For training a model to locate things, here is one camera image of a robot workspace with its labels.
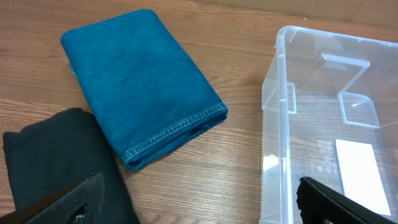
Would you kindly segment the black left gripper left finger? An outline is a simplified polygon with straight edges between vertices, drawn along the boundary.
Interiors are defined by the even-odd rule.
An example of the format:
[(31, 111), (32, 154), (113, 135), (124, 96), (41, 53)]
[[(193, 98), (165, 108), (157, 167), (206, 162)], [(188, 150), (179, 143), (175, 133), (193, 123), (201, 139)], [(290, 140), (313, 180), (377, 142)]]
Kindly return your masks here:
[(97, 173), (1, 217), (1, 223), (94, 223), (104, 204), (104, 177)]

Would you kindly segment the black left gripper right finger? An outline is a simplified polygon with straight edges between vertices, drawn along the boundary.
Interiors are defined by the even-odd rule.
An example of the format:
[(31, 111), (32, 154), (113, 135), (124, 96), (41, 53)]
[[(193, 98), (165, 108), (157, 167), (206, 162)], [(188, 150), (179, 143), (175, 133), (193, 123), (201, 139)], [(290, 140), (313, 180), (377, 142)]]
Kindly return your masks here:
[(302, 177), (297, 205), (303, 224), (395, 224), (311, 177)]

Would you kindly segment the black cloth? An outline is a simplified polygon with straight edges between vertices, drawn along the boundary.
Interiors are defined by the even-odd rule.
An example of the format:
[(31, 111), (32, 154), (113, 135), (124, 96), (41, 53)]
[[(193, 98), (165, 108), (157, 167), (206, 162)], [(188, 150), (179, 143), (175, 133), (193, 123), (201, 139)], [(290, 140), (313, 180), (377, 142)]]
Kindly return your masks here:
[(140, 222), (112, 149), (91, 113), (70, 108), (2, 138), (16, 209), (100, 172), (104, 204), (96, 222)]

